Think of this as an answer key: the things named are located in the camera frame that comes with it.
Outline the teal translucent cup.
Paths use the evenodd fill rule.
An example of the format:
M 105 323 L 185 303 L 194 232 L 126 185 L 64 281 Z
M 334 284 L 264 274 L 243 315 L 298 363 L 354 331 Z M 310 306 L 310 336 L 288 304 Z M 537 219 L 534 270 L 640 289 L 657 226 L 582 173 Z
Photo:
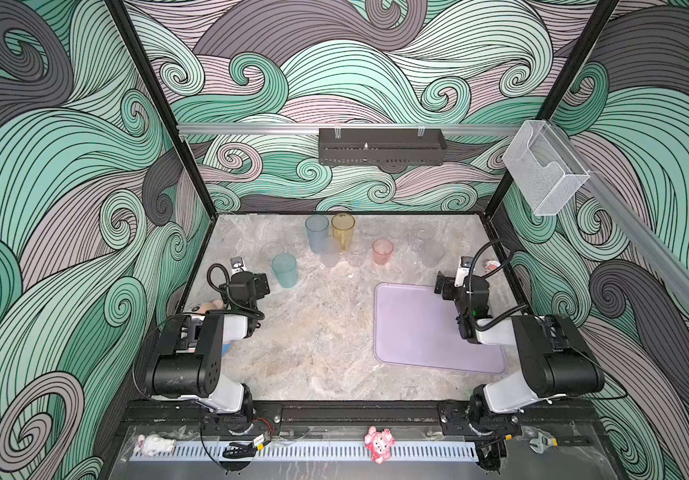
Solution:
M 272 259 L 272 271 L 283 288 L 294 288 L 298 283 L 298 262 L 292 254 L 280 253 L 276 255 Z

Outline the blue translucent cup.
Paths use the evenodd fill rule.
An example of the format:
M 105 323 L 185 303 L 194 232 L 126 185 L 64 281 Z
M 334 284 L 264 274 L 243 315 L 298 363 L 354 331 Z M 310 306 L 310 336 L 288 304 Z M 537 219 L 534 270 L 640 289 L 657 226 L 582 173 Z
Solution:
M 322 245 L 324 240 L 328 238 L 328 230 L 330 230 L 330 220 L 324 215 L 316 214 L 306 218 L 304 222 L 306 228 L 306 235 L 308 236 L 308 244 L 310 250 L 315 254 L 322 252 Z

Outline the yellow translucent cup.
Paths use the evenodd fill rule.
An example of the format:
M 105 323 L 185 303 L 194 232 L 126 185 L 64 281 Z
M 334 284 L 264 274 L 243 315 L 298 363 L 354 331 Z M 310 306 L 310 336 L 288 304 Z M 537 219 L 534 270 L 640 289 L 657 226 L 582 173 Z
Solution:
M 338 213 L 332 217 L 330 224 L 332 224 L 332 236 L 338 240 L 340 250 L 346 250 L 354 234 L 355 218 L 349 213 Z

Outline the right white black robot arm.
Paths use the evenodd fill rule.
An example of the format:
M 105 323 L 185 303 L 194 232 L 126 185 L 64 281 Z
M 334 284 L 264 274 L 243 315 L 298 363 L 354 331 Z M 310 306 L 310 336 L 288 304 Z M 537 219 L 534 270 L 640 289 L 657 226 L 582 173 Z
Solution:
M 539 402 L 598 393 L 605 386 L 604 370 L 569 317 L 530 315 L 526 303 L 496 316 L 489 313 L 488 279 L 512 260 L 514 243 L 496 238 L 462 256 L 454 276 L 438 273 L 435 280 L 434 292 L 454 304 L 463 340 L 517 351 L 516 372 L 474 389 L 467 414 L 473 423 Z

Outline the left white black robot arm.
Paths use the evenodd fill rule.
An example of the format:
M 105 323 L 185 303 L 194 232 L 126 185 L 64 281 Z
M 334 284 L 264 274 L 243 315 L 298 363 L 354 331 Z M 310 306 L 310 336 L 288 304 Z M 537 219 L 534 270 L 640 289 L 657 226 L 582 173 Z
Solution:
M 266 314 L 258 301 L 270 294 L 268 276 L 246 269 L 240 257 L 210 265 L 206 282 L 220 304 L 178 313 L 164 321 L 144 369 L 144 395 L 160 402 L 196 402 L 217 416 L 254 421 L 250 388 L 222 372 L 224 347 L 252 337 Z

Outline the lilac plastic tray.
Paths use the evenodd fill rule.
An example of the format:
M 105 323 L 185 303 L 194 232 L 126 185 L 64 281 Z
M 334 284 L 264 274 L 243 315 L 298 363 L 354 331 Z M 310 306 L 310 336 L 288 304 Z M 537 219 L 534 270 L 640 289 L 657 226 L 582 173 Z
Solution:
M 380 283 L 374 289 L 374 356 L 383 363 L 405 366 L 506 372 L 502 349 L 463 339 L 456 317 L 454 304 L 431 287 Z

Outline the bear plush toy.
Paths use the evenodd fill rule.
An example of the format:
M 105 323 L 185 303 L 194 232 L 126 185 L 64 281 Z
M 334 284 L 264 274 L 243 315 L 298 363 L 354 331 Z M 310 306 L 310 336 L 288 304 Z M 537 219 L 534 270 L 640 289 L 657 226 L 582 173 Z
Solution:
M 204 301 L 196 306 L 192 306 L 190 311 L 196 314 L 206 314 L 208 311 L 222 310 L 224 302 L 222 300 Z

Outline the small pink white toy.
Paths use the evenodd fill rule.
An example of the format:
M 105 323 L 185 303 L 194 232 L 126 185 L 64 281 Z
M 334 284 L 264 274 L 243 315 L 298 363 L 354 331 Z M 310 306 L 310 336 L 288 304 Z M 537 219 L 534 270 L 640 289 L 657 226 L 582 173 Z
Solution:
M 484 263 L 484 273 L 490 274 L 494 272 L 497 268 L 500 268 L 500 263 L 497 260 L 487 260 Z

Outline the clear glass cup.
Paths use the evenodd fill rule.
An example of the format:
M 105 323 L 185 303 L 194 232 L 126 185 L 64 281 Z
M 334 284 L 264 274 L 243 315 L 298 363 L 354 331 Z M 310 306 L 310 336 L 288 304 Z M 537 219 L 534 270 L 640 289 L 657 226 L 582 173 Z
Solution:
M 270 241 L 260 248 L 260 258 L 267 264 L 272 264 L 272 260 L 282 253 L 286 253 L 286 248 L 279 241 Z
M 435 267 L 444 258 L 445 248 L 436 240 L 427 240 L 420 252 L 421 263 L 427 267 Z

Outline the frosted clear cup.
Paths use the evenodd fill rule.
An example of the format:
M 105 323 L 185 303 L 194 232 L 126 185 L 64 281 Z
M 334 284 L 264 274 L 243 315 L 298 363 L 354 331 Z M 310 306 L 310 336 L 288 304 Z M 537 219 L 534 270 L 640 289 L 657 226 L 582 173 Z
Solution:
M 340 252 L 342 246 L 340 242 L 333 237 L 326 237 L 320 244 L 320 260 L 326 268 L 334 268 L 340 263 Z

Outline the pink translucent cup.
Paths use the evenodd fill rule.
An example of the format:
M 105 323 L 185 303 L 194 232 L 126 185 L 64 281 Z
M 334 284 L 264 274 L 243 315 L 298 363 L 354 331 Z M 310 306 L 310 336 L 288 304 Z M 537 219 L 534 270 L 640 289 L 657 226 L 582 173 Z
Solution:
M 379 266 L 388 264 L 394 252 L 393 243 L 385 238 L 378 238 L 372 243 L 372 260 Z

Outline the silver adjustable wrench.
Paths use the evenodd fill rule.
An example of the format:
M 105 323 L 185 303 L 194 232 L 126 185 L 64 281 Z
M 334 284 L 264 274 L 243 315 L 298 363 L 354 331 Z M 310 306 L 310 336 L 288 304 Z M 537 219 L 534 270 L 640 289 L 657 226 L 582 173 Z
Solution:
M 529 440 L 529 447 L 536 454 L 544 454 L 546 450 L 556 445 L 556 438 L 543 430 L 536 430 L 535 437 Z

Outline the pink flower toy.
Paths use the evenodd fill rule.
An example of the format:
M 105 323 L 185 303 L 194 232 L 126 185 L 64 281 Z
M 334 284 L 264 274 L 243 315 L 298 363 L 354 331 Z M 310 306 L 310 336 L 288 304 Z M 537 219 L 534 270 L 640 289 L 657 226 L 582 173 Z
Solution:
M 364 436 L 366 449 L 371 453 L 371 459 L 376 464 L 382 464 L 391 458 L 391 448 L 395 444 L 394 436 L 389 429 L 378 430 L 370 426 Z

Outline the white plush toy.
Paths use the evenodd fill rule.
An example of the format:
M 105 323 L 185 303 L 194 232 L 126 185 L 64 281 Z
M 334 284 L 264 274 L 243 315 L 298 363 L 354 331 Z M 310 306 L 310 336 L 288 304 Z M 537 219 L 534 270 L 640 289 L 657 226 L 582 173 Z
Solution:
M 162 454 L 172 454 L 176 450 L 176 440 L 163 438 L 158 434 L 140 435 L 134 445 L 134 454 L 156 457 Z

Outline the clear acrylic wall box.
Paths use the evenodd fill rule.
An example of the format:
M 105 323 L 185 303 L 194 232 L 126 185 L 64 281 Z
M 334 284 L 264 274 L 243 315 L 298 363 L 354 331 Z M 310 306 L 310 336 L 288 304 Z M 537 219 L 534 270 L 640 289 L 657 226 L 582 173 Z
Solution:
M 589 179 L 588 168 L 568 136 L 545 120 L 524 122 L 502 159 L 537 217 L 556 216 Z

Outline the black wall-mounted rack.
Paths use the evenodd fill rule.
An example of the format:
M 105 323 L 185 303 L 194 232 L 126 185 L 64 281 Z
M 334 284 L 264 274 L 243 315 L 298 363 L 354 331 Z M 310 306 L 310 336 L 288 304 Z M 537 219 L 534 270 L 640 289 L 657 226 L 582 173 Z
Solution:
M 409 166 L 438 166 L 448 147 L 440 129 L 320 128 L 318 160 L 326 166 L 376 166 L 399 173 Z

